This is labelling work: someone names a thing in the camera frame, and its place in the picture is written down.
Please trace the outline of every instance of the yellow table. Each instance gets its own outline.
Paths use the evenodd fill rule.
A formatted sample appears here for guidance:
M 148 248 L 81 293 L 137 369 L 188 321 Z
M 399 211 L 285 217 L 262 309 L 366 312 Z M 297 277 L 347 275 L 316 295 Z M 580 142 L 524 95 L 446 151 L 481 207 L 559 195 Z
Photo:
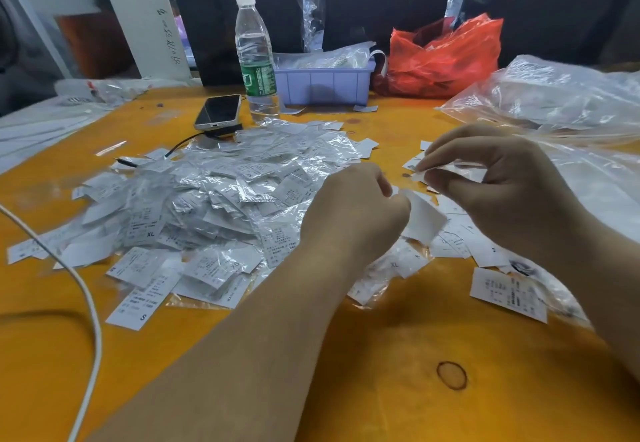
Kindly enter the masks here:
M 5 173 L 0 202 L 36 231 L 58 226 L 83 208 L 84 200 L 69 199 L 72 186 L 107 168 L 114 155 L 171 147 L 192 134 L 209 95 L 156 90 L 125 104 Z M 420 139 L 432 141 L 456 121 L 434 111 L 435 101 L 370 104 L 380 106 L 377 113 L 291 120 L 345 121 L 350 138 L 380 143 L 371 160 L 392 183 L 424 190 L 402 165 Z M 171 111 L 178 116 L 156 117 Z M 246 102 L 241 117 L 250 123 Z M 113 153 L 95 155 L 123 140 Z M 57 197 L 55 184 L 63 186 Z M 0 232 L 3 249 L 26 238 L 4 217 Z M 93 357 L 87 309 L 73 280 L 51 274 L 51 265 L 31 258 L 0 265 L 0 441 L 65 440 L 84 394 Z M 102 319 L 118 302 L 104 281 L 107 266 L 81 269 Z M 373 309 L 345 301 L 328 330 L 298 440 L 638 440 L 640 390 L 603 342 L 554 316 L 545 325 L 472 299 L 473 268 L 471 259 L 439 258 L 410 279 L 395 279 Z M 140 332 L 103 324 L 104 358 L 81 438 L 227 314 L 164 306 Z M 464 389 L 439 378 L 443 361 L 466 371 Z M 460 371 L 444 368 L 445 380 L 460 387 Z

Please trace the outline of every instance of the purple object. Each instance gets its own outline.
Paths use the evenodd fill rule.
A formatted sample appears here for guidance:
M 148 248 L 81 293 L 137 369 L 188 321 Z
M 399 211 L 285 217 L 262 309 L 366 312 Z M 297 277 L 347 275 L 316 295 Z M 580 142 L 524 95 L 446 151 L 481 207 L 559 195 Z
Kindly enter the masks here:
M 376 60 L 366 68 L 295 68 L 276 70 L 278 98 L 284 106 L 366 106 L 371 73 Z

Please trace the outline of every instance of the plastic water bottle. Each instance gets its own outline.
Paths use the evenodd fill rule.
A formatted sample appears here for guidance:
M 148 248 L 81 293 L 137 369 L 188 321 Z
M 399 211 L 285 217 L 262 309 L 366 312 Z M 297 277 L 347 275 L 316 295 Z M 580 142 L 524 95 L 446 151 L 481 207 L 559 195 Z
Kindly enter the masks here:
M 255 0 L 236 3 L 236 50 L 251 116 L 254 122 L 277 118 L 280 105 L 267 27 L 255 9 Z

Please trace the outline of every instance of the green bottle label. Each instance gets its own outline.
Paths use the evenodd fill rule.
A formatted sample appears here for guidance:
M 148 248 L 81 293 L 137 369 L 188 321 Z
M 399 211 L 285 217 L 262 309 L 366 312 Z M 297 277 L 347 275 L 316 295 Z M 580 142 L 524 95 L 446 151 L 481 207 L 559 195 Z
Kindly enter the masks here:
M 261 65 L 240 65 L 246 94 L 250 97 L 264 97 L 276 93 L 276 74 L 270 63 Z

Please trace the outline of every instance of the red plastic bag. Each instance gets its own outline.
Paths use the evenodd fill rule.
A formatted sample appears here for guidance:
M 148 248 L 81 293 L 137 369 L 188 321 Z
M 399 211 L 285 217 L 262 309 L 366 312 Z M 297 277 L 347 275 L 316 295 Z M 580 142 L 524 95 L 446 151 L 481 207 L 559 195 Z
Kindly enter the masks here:
M 414 33 L 394 29 L 387 74 L 374 75 L 373 89 L 380 95 L 445 99 L 496 71 L 502 19 L 482 14 L 451 31 L 452 19 Z

